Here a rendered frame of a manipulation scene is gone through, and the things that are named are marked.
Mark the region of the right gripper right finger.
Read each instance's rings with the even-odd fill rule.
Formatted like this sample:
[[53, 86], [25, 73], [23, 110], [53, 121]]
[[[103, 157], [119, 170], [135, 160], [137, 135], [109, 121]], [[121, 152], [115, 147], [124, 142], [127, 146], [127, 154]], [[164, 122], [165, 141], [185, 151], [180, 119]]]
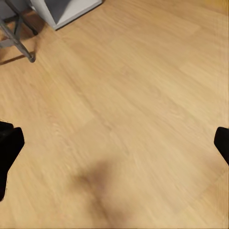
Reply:
[[222, 154], [223, 158], [229, 165], [229, 129], [224, 127], [218, 127], [215, 138], [214, 145], [218, 151]]

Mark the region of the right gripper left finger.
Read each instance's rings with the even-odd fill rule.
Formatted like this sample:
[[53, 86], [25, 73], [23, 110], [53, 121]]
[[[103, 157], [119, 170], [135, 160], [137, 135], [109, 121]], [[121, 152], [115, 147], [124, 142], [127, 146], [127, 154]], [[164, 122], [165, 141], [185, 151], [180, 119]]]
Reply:
[[20, 127], [0, 132], [0, 184], [24, 145]]

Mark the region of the digital camera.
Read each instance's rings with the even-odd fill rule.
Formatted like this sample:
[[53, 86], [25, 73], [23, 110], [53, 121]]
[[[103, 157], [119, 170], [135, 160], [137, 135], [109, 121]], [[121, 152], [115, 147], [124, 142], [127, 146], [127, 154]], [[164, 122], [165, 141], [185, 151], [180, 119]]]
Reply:
[[[8, 129], [12, 129], [12, 128], [14, 128], [13, 124], [0, 121], [0, 132], [8, 130]], [[5, 196], [7, 175], [8, 174], [6, 174], [6, 176], [4, 177], [3, 181], [0, 184], [0, 202], [3, 200]]]

